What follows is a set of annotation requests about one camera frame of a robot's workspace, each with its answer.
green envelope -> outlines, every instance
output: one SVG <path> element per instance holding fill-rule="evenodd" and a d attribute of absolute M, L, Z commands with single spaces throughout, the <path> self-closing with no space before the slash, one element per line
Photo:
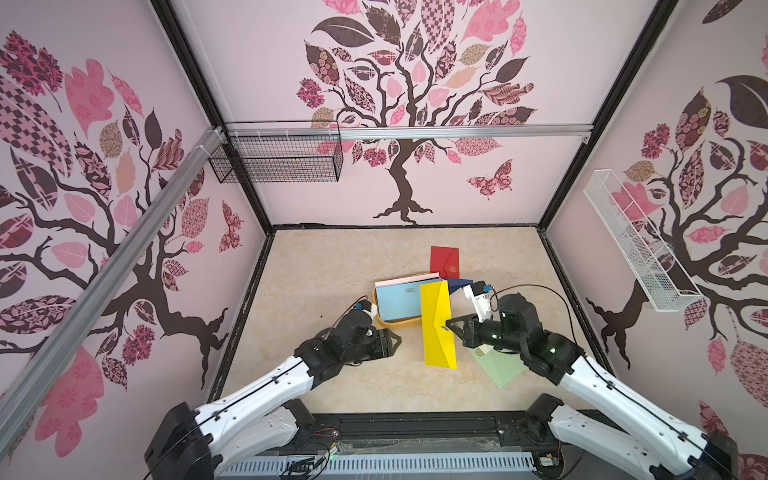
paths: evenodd
<path fill-rule="evenodd" d="M 504 387 L 527 369 L 519 355 L 507 355 L 496 350 L 483 353 L 479 348 L 469 349 L 469 352 L 498 388 Z"/>

marble floor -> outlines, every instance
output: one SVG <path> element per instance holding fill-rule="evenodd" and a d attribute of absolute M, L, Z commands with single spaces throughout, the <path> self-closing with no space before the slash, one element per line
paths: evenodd
<path fill-rule="evenodd" d="M 564 295 L 534 228 L 280 230 L 266 262 L 253 307 L 223 394 L 273 369 L 305 339 L 330 326 L 373 282 L 429 271 L 430 247 L 458 247 L 462 278 L 497 290 L 540 283 Z M 565 305 L 552 292 L 517 289 L 536 305 L 545 329 L 571 337 Z M 472 313 L 462 292 L 451 295 L 453 316 Z M 589 346 L 574 318 L 577 341 Z M 469 351 L 456 343 L 458 368 L 424 364 L 422 327 L 395 330 L 402 345 L 388 359 L 344 367 L 302 398 L 311 412 L 429 412 L 524 410 L 546 392 L 577 409 L 584 400 L 525 371 L 499 389 Z"/>

yellow envelope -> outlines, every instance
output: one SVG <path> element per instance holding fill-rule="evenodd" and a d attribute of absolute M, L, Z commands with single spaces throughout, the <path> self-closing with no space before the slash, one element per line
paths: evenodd
<path fill-rule="evenodd" d="M 422 333 L 424 361 L 430 366 L 456 369 L 456 346 L 453 332 L 445 326 L 451 319 L 448 282 L 427 283 L 422 290 Z"/>

aluminum rail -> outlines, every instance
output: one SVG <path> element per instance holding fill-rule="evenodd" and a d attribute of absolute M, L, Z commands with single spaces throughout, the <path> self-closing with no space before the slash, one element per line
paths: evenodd
<path fill-rule="evenodd" d="M 168 185 L 157 195 L 147 212 L 139 217 L 114 255 L 5 392 L 0 401 L 0 458 L 8 453 L 29 417 L 67 368 L 88 332 L 131 273 L 133 265 L 157 236 L 184 191 L 208 161 L 209 152 L 223 143 L 220 130 L 216 127 L 203 134 Z"/>
<path fill-rule="evenodd" d="M 460 137 L 558 137 L 570 135 L 589 137 L 590 124 L 526 124 L 526 125 L 472 125 L 468 127 L 372 127 L 342 128 L 341 139 L 393 140 L 397 138 L 460 138 Z M 230 136 L 280 137 L 292 135 L 325 134 L 322 128 L 230 128 Z"/>

wire basket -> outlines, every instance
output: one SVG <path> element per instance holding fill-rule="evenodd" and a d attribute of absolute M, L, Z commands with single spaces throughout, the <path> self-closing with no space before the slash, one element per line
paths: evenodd
<path fill-rule="evenodd" d="M 295 127 L 302 123 L 307 127 Z M 219 182 L 236 183 L 241 177 L 253 183 L 339 181 L 344 156 L 338 122 L 283 120 L 232 124 L 247 124 L 248 128 L 231 131 L 230 143 L 211 154 L 210 164 Z"/>
<path fill-rule="evenodd" d="M 616 240 L 632 272 L 657 312 L 679 312 L 703 298 L 696 283 L 680 265 L 627 188 L 610 169 L 595 170 L 584 194 Z M 672 268 L 682 274 L 670 277 Z"/>

